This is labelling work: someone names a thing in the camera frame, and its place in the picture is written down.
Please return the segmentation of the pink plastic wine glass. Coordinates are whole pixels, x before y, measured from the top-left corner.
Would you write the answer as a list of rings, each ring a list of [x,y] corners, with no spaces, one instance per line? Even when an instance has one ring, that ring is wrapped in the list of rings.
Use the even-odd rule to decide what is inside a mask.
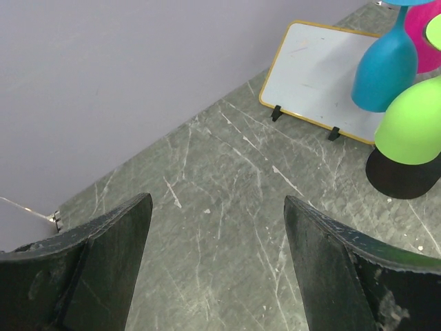
[[[418,74],[431,72],[440,67],[440,51],[426,40],[427,24],[440,14],[440,1],[432,1],[409,9],[404,20],[404,29],[411,38],[418,54]]]

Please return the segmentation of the green plastic wine glass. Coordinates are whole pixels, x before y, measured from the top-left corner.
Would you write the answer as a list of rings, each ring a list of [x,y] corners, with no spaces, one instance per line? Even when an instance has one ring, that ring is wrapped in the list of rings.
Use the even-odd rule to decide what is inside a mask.
[[[413,84],[387,108],[375,132],[386,158],[416,166],[440,154],[440,75]]]

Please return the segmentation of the blue plastic wine glass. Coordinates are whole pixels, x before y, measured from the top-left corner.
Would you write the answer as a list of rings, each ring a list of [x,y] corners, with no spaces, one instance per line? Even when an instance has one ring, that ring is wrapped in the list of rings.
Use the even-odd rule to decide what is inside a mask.
[[[414,82],[418,54],[404,29],[409,9],[432,1],[385,1],[397,7],[392,29],[376,40],[360,60],[351,92],[352,101],[363,110],[385,112],[390,103]]]

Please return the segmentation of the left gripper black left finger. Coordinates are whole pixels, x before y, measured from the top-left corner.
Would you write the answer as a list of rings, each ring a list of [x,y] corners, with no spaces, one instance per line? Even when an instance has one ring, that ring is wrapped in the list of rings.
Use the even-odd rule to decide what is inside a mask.
[[[87,223],[1,253],[2,330],[124,330],[152,218],[140,193]]]

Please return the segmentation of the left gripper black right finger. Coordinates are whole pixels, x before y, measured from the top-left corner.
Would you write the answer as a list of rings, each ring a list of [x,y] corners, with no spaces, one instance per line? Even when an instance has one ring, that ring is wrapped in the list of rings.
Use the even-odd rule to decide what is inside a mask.
[[[439,330],[440,260],[389,245],[287,196],[287,238],[310,330]]]

